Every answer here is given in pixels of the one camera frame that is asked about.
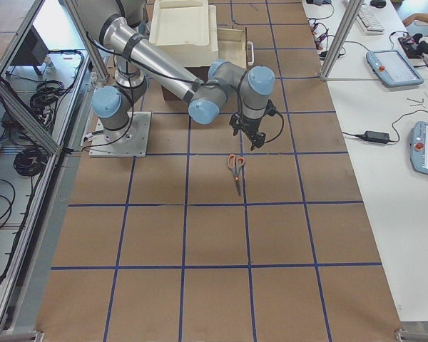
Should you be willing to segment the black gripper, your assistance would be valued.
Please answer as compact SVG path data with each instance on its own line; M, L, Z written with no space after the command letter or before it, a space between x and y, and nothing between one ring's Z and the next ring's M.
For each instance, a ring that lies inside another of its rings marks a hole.
M259 131L261 118L252 119L239 113L230 117L229 125L233 128L233 136L243 131L251 142L251 150L261 148L264 145L266 134Z

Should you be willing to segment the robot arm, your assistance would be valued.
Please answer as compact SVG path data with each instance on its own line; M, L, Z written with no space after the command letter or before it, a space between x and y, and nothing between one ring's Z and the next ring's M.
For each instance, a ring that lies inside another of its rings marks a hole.
M94 46L158 81L187 104L195 122L212 123L229 98L236 95L238 110L230 119L233 132L243 131L252 149L268 143L260 124L263 117L277 112L270 100L273 71L266 66L246 70L218 59L209 68L208 81L202 81L137 31L143 22L144 6L144 1L79 1L77 10Z

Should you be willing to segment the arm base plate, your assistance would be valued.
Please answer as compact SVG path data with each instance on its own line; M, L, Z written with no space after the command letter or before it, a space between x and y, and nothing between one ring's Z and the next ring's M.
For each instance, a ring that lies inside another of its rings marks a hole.
M101 133L92 137L93 147L90 157L145 157L151 127L151 112L128 112L131 122L123 129L110 131L98 119L96 131Z

